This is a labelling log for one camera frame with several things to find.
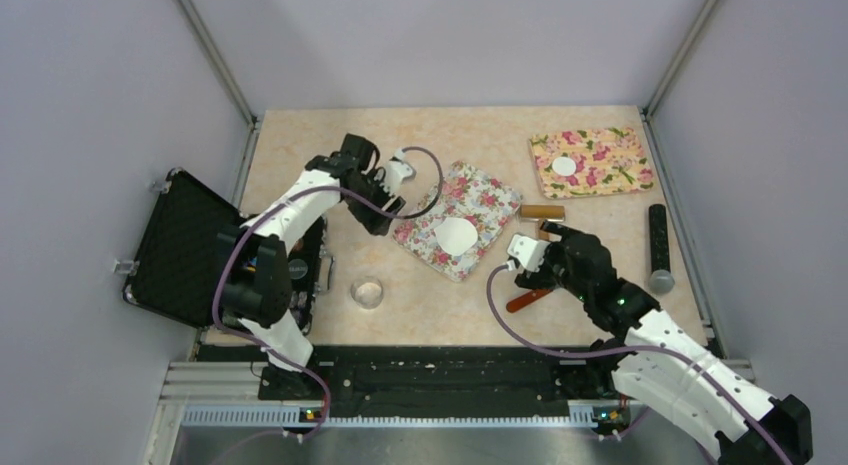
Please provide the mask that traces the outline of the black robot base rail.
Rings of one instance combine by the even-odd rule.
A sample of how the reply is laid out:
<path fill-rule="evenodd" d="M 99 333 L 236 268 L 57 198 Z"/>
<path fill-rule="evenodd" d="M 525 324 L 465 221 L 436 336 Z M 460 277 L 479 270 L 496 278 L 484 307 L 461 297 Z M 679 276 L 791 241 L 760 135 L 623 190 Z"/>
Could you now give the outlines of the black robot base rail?
<path fill-rule="evenodd" d="M 304 372 L 267 366 L 261 400 L 330 399 L 333 418 L 559 418 L 581 402 L 591 421 L 622 426 L 635 402 L 616 392 L 605 363 L 524 347 L 318 345 Z"/>

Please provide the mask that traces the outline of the yellow floral tray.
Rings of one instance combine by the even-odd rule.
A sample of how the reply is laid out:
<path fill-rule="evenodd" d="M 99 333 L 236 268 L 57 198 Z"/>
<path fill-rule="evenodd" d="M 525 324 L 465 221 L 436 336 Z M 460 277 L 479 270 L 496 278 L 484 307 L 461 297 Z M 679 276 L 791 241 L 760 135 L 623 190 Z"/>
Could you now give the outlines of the yellow floral tray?
<path fill-rule="evenodd" d="M 650 159 L 629 127 L 572 129 L 535 134 L 527 140 L 542 195 L 551 200 L 646 192 L 656 186 Z M 559 176 L 551 162 L 577 162 L 572 176 Z"/>

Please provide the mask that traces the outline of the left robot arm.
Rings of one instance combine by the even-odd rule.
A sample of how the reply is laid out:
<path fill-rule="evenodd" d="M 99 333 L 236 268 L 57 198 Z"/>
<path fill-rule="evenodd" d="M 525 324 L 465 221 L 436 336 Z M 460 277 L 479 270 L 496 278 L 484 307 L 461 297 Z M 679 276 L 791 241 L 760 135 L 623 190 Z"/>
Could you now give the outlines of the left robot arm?
<path fill-rule="evenodd" d="M 309 160 L 294 184 L 264 212 L 218 235 L 222 276 L 216 308 L 234 314 L 283 369 L 283 386 L 297 398 L 319 389 L 320 371 L 308 363 L 313 346 L 290 309 L 294 289 L 289 254 L 324 215 L 344 203 L 373 236 L 384 236 L 405 205 L 400 186 L 416 171 L 397 150 L 383 165 L 368 139 L 348 134 L 339 150 Z"/>

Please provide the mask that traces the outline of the flat round white wrapper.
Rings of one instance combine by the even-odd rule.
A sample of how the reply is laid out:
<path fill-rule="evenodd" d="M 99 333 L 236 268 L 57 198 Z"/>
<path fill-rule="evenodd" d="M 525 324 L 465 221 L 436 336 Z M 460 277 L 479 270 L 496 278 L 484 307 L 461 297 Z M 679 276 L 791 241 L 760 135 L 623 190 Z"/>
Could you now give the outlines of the flat round white wrapper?
<path fill-rule="evenodd" d="M 577 172 L 577 162 L 568 156 L 560 156 L 551 162 L 551 169 L 559 176 L 572 176 Z"/>

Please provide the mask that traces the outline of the black poker chip case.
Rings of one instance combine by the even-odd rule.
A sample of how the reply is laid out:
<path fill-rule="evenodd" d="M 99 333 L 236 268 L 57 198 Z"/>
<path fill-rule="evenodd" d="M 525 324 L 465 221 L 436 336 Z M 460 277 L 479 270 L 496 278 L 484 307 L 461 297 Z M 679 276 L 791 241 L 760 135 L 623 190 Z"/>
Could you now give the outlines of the black poker chip case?
<path fill-rule="evenodd" d="M 212 300 L 227 257 L 217 235 L 245 221 L 239 211 L 181 168 L 168 172 L 124 284 L 124 300 L 195 329 L 213 326 Z M 327 220 L 318 218 L 288 251 L 289 309 L 304 335 L 312 328 Z"/>

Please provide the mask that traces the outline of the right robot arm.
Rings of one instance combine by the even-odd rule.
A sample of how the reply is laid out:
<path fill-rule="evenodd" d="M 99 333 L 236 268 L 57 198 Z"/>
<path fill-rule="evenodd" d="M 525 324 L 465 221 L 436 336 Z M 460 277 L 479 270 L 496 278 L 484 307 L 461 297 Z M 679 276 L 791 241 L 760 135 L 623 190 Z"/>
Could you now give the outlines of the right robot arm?
<path fill-rule="evenodd" d="M 554 236 L 539 270 L 573 294 L 589 319 L 625 351 L 586 370 L 600 397 L 618 391 L 686 432 L 719 464 L 806 464 L 813 456 L 809 408 L 752 384 L 692 339 L 653 296 L 618 276 L 595 235 L 545 222 Z"/>

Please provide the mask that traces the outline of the wooden dough roller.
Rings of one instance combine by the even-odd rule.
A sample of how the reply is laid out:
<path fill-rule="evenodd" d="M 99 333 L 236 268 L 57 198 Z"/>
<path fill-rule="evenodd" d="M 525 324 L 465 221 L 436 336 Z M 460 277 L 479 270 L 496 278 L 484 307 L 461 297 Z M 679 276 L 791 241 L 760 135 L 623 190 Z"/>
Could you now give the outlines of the wooden dough roller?
<path fill-rule="evenodd" d="M 563 224 L 566 219 L 566 213 L 565 208 L 561 205 L 522 204 L 518 208 L 518 217 L 521 222 L 532 223 L 534 225 L 537 239 L 550 241 L 551 235 L 542 228 L 543 223 Z"/>

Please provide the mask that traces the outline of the white floral tray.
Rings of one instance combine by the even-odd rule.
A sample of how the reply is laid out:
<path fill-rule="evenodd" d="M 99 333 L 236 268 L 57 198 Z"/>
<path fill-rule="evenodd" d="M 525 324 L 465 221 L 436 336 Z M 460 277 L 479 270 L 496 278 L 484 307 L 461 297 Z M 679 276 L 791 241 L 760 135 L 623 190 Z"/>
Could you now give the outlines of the white floral tray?
<path fill-rule="evenodd" d="M 517 213 L 523 197 L 515 188 L 464 161 L 456 161 L 433 184 L 414 209 L 427 214 L 399 222 L 392 239 L 414 257 L 454 282 L 462 282 L 502 235 Z M 474 227 L 476 239 L 467 250 L 447 250 L 437 237 L 446 220 L 462 219 Z"/>

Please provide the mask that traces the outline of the white dough piece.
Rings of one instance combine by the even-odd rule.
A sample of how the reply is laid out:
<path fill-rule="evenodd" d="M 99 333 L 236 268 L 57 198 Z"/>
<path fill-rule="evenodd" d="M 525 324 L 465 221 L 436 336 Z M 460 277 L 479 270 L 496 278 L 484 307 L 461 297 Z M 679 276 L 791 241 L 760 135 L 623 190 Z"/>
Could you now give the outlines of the white dough piece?
<path fill-rule="evenodd" d="M 437 245 L 451 256 L 461 256 L 478 240 L 476 227 L 466 218 L 447 217 L 434 229 Z"/>

